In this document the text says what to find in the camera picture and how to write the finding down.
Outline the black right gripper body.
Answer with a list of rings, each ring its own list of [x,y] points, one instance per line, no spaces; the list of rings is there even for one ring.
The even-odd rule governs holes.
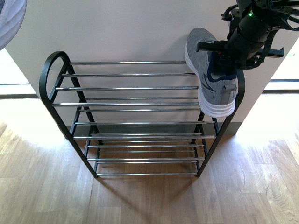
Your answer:
[[[213,67],[221,70],[250,70],[264,62],[266,57],[281,58],[284,48],[272,49],[278,29],[260,19],[243,18],[232,21],[227,41],[199,42],[197,51],[215,53]]]

